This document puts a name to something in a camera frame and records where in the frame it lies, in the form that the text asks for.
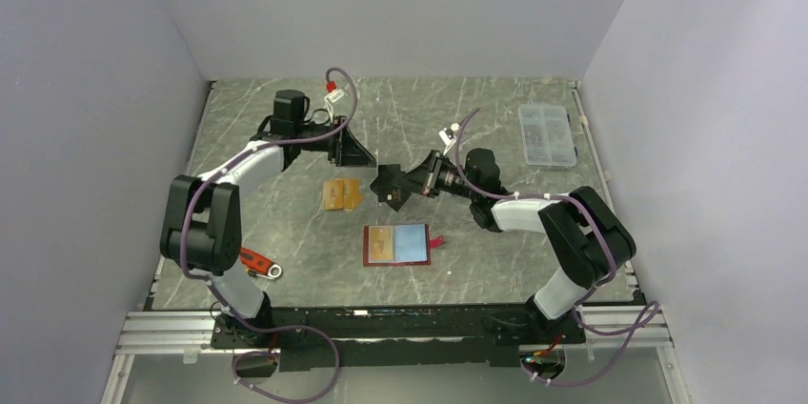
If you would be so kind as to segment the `single black VIP card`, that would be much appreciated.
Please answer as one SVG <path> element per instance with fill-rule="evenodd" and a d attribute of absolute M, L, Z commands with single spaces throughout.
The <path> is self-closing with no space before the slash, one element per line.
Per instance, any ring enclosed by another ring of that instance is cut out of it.
<path fill-rule="evenodd" d="M 411 196 L 409 191 L 398 184 L 404 175 L 405 172 L 401 170 L 399 164 L 379 165 L 377 176 L 370 184 L 377 201 L 387 205 L 395 212 L 399 212 Z"/>

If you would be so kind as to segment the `red leather card holder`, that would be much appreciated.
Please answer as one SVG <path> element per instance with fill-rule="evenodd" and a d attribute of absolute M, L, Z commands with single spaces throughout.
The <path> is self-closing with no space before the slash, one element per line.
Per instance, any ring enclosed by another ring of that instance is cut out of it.
<path fill-rule="evenodd" d="M 368 259 L 368 229 L 371 226 L 394 227 L 394 260 L 370 262 Z M 368 225 L 363 231 L 363 256 L 365 267 L 427 266 L 431 264 L 432 250 L 444 244 L 444 236 L 431 236 L 427 224 Z"/>

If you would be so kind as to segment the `gold VIP card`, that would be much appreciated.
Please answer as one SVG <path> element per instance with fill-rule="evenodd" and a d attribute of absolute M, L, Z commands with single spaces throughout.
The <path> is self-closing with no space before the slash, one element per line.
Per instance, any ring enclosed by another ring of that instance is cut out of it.
<path fill-rule="evenodd" d="M 394 260 L 394 227 L 371 226 L 368 229 L 368 259 L 373 263 Z"/>

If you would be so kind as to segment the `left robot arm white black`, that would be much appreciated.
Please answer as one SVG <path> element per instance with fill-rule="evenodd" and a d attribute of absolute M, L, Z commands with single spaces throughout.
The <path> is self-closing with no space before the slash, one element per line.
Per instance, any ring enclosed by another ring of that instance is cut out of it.
<path fill-rule="evenodd" d="M 169 188 L 161 254 L 209 288 L 236 323 L 236 334 L 252 347 L 272 338 L 274 322 L 269 296 L 238 270 L 243 197 L 286 170 L 302 152 L 323 152 L 337 167 L 376 164 L 350 131 L 347 116 L 315 123 L 308 116 L 310 105 L 301 91 L 278 91 L 272 114 L 241 152 L 202 175 L 179 175 Z"/>

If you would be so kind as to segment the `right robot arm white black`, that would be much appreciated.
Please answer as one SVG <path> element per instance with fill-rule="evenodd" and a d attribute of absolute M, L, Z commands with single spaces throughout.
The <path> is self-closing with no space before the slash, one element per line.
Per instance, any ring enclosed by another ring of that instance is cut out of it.
<path fill-rule="evenodd" d="M 440 151 L 408 171 L 381 165 L 372 190 L 395 211 L 414 194 L 435 198 L 446 192 L 468 199 L 473 220 L 485 231 L 544 234 L 558 267 L 526 303 L 525 329 L 537 342 L 558 334 L 575 305 L 636 255 L 634 238 L 594 188 L 550 195 L 510 192 L 489 149 L 469 151 L 462 165 Z"/>

